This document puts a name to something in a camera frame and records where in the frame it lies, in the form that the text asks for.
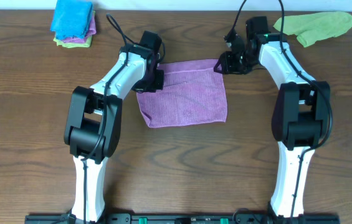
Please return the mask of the purple microfiber cloth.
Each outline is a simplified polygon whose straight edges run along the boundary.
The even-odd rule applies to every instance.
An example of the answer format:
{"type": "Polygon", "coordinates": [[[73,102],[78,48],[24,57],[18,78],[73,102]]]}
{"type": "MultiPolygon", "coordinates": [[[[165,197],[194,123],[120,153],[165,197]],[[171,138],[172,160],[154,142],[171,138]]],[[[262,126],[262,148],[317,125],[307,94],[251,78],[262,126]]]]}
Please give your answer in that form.
{"type": "Polygon", "coordinates": [[[225,122],[227,98],[223,76],[214,71],[216,59],[161,64],[163,89],[136,95],[150,128],[225,122]]]}

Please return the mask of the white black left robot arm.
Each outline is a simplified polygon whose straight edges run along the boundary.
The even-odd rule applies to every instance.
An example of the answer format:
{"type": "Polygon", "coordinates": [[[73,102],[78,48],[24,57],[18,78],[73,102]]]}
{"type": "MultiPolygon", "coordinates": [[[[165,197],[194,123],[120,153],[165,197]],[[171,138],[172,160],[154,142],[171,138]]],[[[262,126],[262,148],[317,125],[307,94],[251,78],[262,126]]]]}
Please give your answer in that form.
{"type": "Polygon", "coordinates": [[[123,100],[130,91],[163,87],[161,44],[126,44],[113,68],[98,82],[72,92],[64,143],[76,168],[72,223],[98,223],[105,210],[103,182],[109,158],[120,140],[123,100]]]}

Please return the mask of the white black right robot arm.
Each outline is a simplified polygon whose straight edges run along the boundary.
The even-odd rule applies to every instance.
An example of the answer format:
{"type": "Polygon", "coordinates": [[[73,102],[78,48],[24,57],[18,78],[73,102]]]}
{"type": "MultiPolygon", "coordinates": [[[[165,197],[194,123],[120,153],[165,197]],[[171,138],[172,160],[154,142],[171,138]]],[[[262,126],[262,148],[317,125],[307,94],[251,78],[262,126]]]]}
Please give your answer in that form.
{"type": "Polygon", "coordinates": [[[224,40],[230,49],[219,57],[215,72],[246,75],[261,65],[278,88],[271,127],[280,159],[270,211],[275,220],[295,222],[304,213],[311,158],[330,133],[330,86],[304,71],[280,34],[254,34],[244,42],[231,32],[224,40]]]}

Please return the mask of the folded green cloth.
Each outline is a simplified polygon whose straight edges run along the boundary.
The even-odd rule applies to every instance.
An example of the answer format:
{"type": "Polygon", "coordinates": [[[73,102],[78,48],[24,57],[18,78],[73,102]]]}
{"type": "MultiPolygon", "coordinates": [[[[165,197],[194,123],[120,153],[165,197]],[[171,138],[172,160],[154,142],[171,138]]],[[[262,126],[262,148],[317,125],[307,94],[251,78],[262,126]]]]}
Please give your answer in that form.
{"type": "Polygon", "coordinates": [[[65,47],[65,48],[68,48],[68,49],[71,49],[71,48],[76,48],[76,47],[82,47],[82,48],[89,48],[91,46],[91,43],[92,43],[92,37],[89,37],[86,41],[86,43],[84,44],[76,44],[76,43],[63,43],[62,40],[59,40],[59,39],[56,39],[54,38],[53,41],[57,44],[57,46],[62,46],[62,47],[65,47]]]}

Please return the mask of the green microfiber cloth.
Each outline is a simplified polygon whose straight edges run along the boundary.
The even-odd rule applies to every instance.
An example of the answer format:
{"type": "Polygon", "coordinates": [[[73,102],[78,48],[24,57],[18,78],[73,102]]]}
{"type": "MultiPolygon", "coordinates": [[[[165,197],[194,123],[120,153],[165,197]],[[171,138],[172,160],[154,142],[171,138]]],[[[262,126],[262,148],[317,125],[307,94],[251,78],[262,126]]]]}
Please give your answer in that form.
{"type": "Polygon", "coordinates": [[[297,36],[304,47],[319,40],[339,37],[352,28],[352,15],[340,11],[285,16],[283,21],[283,33],[297,36]]]}

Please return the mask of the folded purple cloth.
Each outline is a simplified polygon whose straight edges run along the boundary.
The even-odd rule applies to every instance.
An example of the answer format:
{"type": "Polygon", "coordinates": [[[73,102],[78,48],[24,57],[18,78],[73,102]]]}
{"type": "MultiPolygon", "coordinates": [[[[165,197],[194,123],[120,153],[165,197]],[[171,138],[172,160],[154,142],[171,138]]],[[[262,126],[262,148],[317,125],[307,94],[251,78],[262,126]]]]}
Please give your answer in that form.
{"type": "Polygon", "coordinates": [[[97,28],[96,28],[96,23],[95,23],[95,11],[93,11],[93,16],[90,20],[88,31],[85,35],[84,38],[78,38],[78,37],[67,37],[62,40],[63,43],[76,43],[76,44],[84,44],[86,43],[87,39],[91,37],[92,35],[97,33],[97,28]]]}

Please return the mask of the folded blue cloth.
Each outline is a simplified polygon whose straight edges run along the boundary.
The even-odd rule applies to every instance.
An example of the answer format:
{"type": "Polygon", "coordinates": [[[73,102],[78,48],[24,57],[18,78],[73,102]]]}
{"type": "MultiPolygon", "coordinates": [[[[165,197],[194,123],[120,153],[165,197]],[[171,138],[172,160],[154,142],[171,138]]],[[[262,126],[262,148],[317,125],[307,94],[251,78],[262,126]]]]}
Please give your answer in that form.
{"type": "Polygon", "coordinates": [[[85,0],[58,0],[50,30],[55,38],[84,38],[93,13],[93,2],[85,0]]]}

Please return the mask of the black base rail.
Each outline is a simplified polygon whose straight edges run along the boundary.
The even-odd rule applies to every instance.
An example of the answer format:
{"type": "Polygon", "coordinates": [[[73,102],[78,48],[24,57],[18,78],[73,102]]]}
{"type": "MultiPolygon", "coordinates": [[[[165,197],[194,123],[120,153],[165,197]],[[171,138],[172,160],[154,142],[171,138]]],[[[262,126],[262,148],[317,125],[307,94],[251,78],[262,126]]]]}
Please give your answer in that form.
{"type": "MultiPolygon", "coordinates": [[[[27,215],[25,224],[76,224],[83,220],[71,214],[61,215],[27,215]]],[[[306,224],[336,224],[340,223],[334,215],[303,215],[292,221],[284,218],[273,218],[269,215],[240,213],[237,215],[130,215],[128,213],[113,213],[97,222],[102,224],[250,224],[250,223],[306,223],[306,224]]]]}

